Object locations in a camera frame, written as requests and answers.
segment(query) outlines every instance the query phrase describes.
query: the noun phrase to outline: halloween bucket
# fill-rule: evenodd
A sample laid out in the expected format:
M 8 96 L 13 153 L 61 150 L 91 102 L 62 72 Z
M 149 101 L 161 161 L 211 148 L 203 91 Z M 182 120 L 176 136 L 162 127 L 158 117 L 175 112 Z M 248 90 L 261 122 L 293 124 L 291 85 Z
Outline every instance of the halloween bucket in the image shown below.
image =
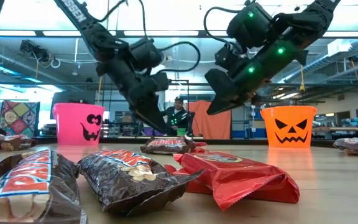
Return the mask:
M 269 147 L 310 147 L 313 106 L 276 106 L 261 111 Z
M 53 106 L 57 143 L 94 146 L 99 144 L 104 107 L 83 103 L 57 103 Z

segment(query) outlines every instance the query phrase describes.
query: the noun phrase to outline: table surface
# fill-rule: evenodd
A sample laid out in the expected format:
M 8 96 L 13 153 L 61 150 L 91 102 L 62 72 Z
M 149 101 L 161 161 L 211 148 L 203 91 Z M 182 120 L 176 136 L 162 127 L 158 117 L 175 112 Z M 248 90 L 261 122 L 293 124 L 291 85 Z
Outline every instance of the table surface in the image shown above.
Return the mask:
M 7 156 L 32 150 L 56 149 L 78 161 L 99 149 L 128 149 L 139 152 L 137 144 L 101 144 L 96 147 L 41 145 L 21 152 L 1 152 Z M 77 180 L 81 204 L 90 224 L 104 223 L 358 223 L 358 157 L 344 155 L 337 149 L 268 149 L 267 146 L 206 146 L 255 161 L 272 164 L 287 171 L 300 187 L 298 204 L 241 200 L 220 211 L 212 196 L 186 193 L 164 210 L 141 217 L 119 218 L 103 213 L 85 179 Z M 180 166 L 172 156 L 150 155 L 161 164 Z

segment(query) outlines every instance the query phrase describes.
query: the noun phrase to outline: ceiling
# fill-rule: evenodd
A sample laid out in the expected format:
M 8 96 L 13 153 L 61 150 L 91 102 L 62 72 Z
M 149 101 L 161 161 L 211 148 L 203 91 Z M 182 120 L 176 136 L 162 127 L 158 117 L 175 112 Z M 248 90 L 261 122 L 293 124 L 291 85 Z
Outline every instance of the ceiling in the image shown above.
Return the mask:
M 102 18 L 107 9 L 115 5 L 116 0 L 92 0 L 86 1 L 89 12 L 95 17 Z M 312 0 L 297 1 L 279 1 L 279 0 L 258 0 L 264 6 L 265 10 L 271 14 L 279 12 L 293 12 L 296 6 L 301 10 Z M 211 6 L 222 6 L 230 9 L 241 9 L 244 0 L 182 0 L 182 1 L 163 1 L 163 0 L 144 0 L 146 11 L 146 24 L 150 30 L 202 30 L 202 20 L 207 9 Z M 208 27 L 211 30 L 225 30 L 233 14 L 212 12 L 208 18 Z M 103 25 L 109 30 L 141 30 L 141 10 L 137 0 L 130 0 L 129 7 L 122 6 L 119 11 L 114 12 L 107 22 Z M 0 30 L 75 30 L 71 22 L 59 10 L 56 4 L 51 0 L 5 0 L 5 5 L 0 16 Z M 329 30 L 348 31 L 358 30 L 358 0 L 342 0 L 335 11 L 334 20 Z M 123 38 L 128 43 L 133 43 L 139 38 Z M 30 40 L 43 49 L 47 49 L 50 55 L 61 61 L 58 68 L 53 68 L 50 62 L 41 64 L 41 71 L 37 79 L 43 82 L 62 83 L 85 82 L 91 78 L 95 83 L 98 77 L 95 72 L 96 62 L 90 55 L 82 39 L 76 37 L 0 37 L 0 66 L 19 73 L 18 78 L 6 72 L 0 72 L 0 82 L 20 82 L 24 83 L 23 77 L 35 78 L 36 60 L 29 54 L 23 54 L 19 47 L 22 40 Z M 214 65 L 214 54 L 223 46 L 221 42 L 207 38 L 196 37 L 157 37 L 155 38 L 156 47 L 165 47 L 179 41 L 190 41 L 194 43 L 201 52 L 201 63 L 196 69 L 187 73 L 170 73 L 171 79 L 189 80 L 192 83 L 204 83 L 205 73 L 211 68 L 217 68 Z M 309 50 L 308 63 L 328 53 L 330 43 L 336 43 L 340 40 L 320 39 L 307 48 Z M 343 40 L 338 46 L 345 46 L 355 40 Z M 252 56 L 258 49 L 251 49 L 249 56 Z M 164 52 L 170 60 L 163 65 L 167 68 L 188 68 L 196 60 L 196 52 L 188 45 L 179 45 Z M 332 75 L 343 72 L 349 68 L 349 64 L 344 64 L 345 55 L 353 56 L 358 51 L 340 52 L 332 60 L 312 72 L 305 73 L 305 82 L 321 83 L 321 80 L 329 78 Z M 289 64 L 284 70 L 273 78 L 274 83 L 283 83 L 296 70 L 300 69 L 298 62 Z M 300 83 L 300 77 L 291 78 L 290 83 Z M 354 83 L 353 73 L 330 80 L 332 83 Z M 106 78 L 105 84 L 111 81 Z M 269 94 L 279 94 L 283 91 L 291 92 L 298 87 L 286 88 L 275 91 L 269 89 Z M 310 88 L 308 93 L 322 91 L 319 88 Z

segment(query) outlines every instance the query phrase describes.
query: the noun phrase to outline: milky way candy bar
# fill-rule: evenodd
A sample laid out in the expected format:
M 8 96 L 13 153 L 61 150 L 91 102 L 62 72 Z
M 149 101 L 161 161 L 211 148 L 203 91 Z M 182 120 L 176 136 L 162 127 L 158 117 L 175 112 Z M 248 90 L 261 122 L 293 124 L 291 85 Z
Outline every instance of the milky way candy bar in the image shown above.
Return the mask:
M 124 216 L 161 210 L 202 172 L 173 176 L 150 158 L 126 150 L 101 151 L 78 164 L 102 211 Z
M 143 153 L 150 154 L 184 154 L 195 148 L 194 142 L 184 136 L 176 139 L 156 139 L 151 137 L 144 146 L 140 147 Z
M 0 223 L 87 223 L 74 163 L 45 150 L 0 162 Z

